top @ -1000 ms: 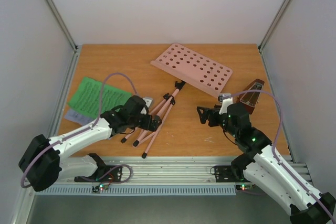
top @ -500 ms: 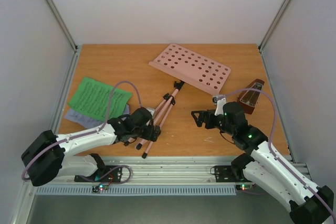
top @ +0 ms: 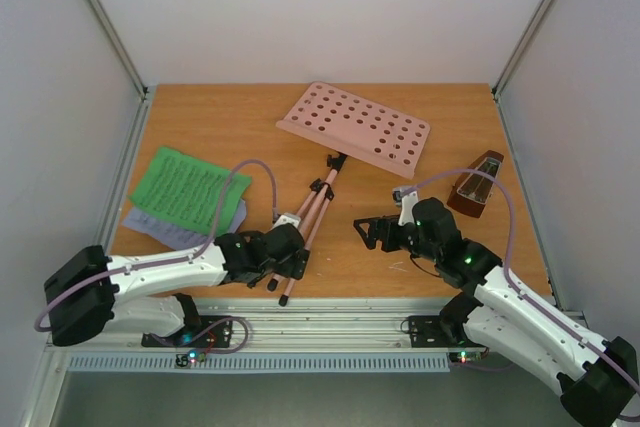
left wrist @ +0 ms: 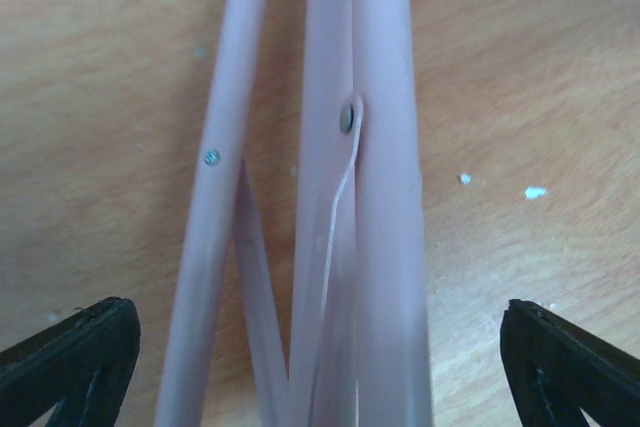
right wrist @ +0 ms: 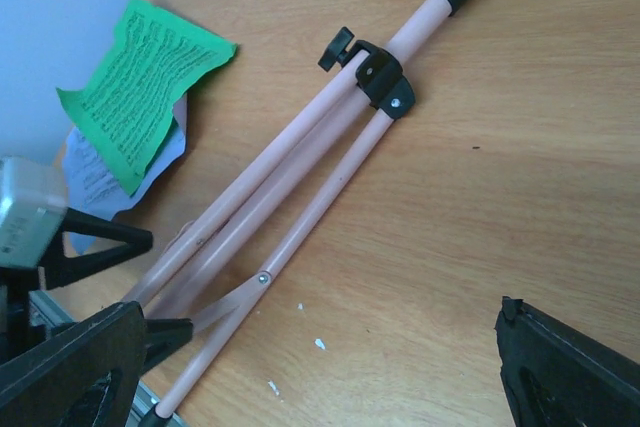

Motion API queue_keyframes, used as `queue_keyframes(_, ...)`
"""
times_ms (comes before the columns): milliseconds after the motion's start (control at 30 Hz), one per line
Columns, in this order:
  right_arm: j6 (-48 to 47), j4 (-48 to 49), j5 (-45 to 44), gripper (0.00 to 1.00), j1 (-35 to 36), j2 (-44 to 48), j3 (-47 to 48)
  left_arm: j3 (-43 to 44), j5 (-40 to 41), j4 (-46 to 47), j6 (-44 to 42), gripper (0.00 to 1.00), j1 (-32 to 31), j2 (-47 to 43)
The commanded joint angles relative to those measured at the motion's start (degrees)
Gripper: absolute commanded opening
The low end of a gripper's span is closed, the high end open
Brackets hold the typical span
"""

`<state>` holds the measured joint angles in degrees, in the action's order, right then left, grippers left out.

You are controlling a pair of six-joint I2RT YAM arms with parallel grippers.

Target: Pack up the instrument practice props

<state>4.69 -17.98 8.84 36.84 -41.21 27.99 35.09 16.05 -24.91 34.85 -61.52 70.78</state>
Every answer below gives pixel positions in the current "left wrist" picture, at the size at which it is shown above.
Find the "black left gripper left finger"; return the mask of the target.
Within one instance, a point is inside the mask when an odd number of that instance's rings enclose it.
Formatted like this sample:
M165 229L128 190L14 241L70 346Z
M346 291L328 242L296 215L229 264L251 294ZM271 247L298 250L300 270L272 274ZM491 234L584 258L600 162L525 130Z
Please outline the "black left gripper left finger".
M1 352L1 424L113 426L140 351L134 303L108 297Z

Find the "pink music stand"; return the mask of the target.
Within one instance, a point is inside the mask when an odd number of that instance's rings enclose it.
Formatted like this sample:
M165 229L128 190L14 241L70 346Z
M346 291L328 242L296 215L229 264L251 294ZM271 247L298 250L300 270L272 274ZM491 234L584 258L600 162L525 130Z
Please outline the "pink music stand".
M201 422L234 253L264 425L428 426L410 0L307 0L288 343L243 159L266 2L226 3L155 424Z

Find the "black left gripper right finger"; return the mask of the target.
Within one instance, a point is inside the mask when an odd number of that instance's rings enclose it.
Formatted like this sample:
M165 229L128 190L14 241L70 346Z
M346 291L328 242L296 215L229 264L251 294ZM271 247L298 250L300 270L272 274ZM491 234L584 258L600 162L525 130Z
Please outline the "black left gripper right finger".
M524 426L639 424L639 360L534 302L509 301L501 359Z

